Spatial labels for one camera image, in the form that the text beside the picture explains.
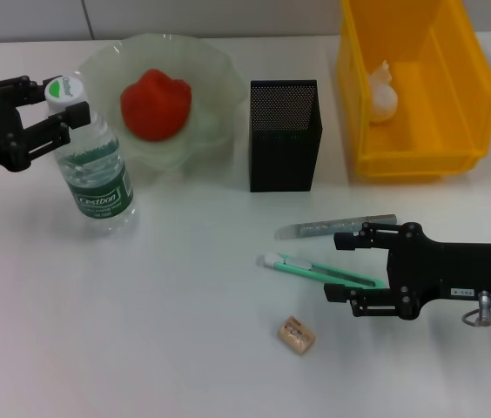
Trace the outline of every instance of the yellow storage box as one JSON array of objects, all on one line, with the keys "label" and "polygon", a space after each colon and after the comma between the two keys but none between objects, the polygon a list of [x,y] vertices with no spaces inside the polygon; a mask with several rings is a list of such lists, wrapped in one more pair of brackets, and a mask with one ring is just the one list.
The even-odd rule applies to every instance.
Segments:
[{"label": "yellow storage box", "polygon": [[[461,0],[342,0],[337,76],[357,173],[431,177],[488,153],[491,70]],[[387,61],[398,110],[369,122],[368,73]]]}]

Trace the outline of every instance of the black mesh pen holder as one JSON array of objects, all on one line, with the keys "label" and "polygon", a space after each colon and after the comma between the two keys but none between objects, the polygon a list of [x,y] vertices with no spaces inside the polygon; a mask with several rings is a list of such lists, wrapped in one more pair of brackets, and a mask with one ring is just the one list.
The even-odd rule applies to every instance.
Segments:
[{"label": "black mesh pen holder", "polygon": [[252,81],[250,190],[309,192],[322,132],[317,81]]}]

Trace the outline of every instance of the white object in bin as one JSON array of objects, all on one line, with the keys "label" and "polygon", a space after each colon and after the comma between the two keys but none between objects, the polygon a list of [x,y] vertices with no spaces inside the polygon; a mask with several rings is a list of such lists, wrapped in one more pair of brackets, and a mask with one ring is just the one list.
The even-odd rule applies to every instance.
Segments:
[{"label": "white object in bin", "polygon": [[373,124],[385,122],[394,116],[399,105],[399,97],[389,84],[393,79],[387,61],[368,76],[371,89],[371,111],[369,120]]}]

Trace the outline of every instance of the clear bowl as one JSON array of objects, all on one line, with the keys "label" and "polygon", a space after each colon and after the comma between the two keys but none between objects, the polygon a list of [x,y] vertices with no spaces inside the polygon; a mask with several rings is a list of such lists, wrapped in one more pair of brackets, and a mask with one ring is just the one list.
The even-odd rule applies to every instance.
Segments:
[{"label": "clear bowl", "polygon": [[[151,68],[192,87],[187,123],[172,138],[157,143],[134,136],[120,112],[122,91]],[[89,57],[77,74],[84,81],[91,108],[116,131],[125,158],[141,159],[158,170],[176,169],[193,153],[232,141],[234,112],[247,97],[231,59],[194,37],[130,37]]]}]

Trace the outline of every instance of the cable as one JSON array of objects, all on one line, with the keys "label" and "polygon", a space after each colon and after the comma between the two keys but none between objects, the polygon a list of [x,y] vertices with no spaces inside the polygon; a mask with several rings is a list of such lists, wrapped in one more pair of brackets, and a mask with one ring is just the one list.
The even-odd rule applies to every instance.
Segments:
[{"label": "cable", "polygon": [[468,320],[468,317],[472,316],[472,315],[476,315],[480,312],[480,309],[475,309],[474,311],[470,311],[468,313],[465,313],[462,315],[462,322],[464,322],[466,325],[469,325],[470,327],[480,327],[478,325],[475,324],[475,321],[474,322],[470,322]]}]

